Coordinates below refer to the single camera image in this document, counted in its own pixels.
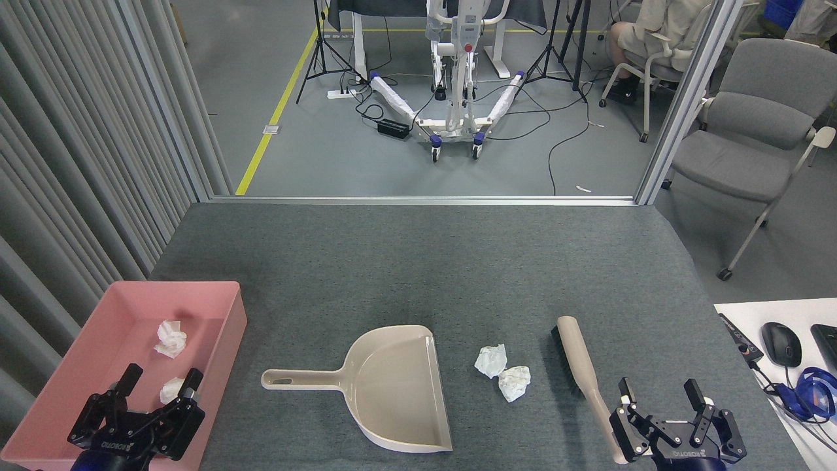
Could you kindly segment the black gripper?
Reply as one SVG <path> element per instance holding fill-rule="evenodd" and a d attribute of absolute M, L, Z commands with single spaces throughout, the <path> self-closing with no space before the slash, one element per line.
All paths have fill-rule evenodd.
<path fill-rule="evenodd" d="M 175 399 L 150 414 L 148 427 L 129 434 L 119 422 L 142 374 L 142 367 L 129 364 L 113 387 L 89 396 L 69 432 L 69 442 L 82 450 L 72 470 L 147 470 L 158 453 L 182 458 L 205 417 L 194 398 L 203 373 L 190 369 Z"/>
<path fill-rule="evenodd" d="M 683 385 L 696 412 L 693 424 L 664 421 L 658 428 L 654 415 L 643 415 L 637 407 L 628 378 L 619 381 L 621 405 L 610 415 L 615 439 L 628 462 L 651 454 L 658 470 L 725 470 L 723 461 L 736 463 L 747 456 L 734 415 L 705 397 L 696 379 Z M 717 431 L 720 447 L 706 438 L 709 426 Z"/>

